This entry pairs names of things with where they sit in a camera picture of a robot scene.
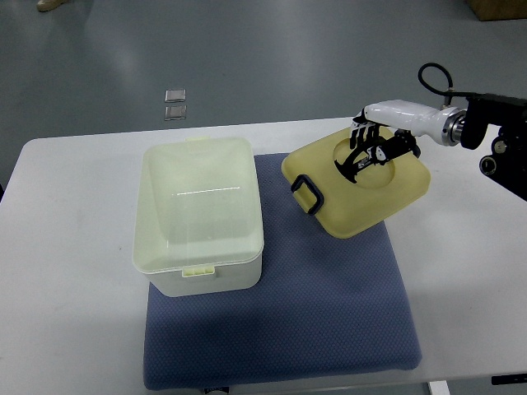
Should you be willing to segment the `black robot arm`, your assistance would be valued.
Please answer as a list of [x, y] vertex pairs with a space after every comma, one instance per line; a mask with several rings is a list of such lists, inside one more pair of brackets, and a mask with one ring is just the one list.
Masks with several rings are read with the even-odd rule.
[[498, 127], [491, 153], [479, 161], [483, 175], [526, 199], [526, 100], [494, 94], [473, 93], [460, 143], [474, 150], [483, 142], [490, 125]]

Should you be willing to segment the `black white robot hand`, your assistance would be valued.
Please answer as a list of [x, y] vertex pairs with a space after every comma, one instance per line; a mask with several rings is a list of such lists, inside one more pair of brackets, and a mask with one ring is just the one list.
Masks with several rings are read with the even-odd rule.
[[434, 109], [404, 100], [387, 100], [368, 105], [353, 119], [358, 128], [384, 126], [398, 130], [389, 140], [366, 149], [367, 157], [354, 167], [361, 171], [370, 165], [384, 165], [407, 152], [417, 150], [416, 137], [429, 136], [442, 146], [460, 142], [466, 112], [456, 107]]

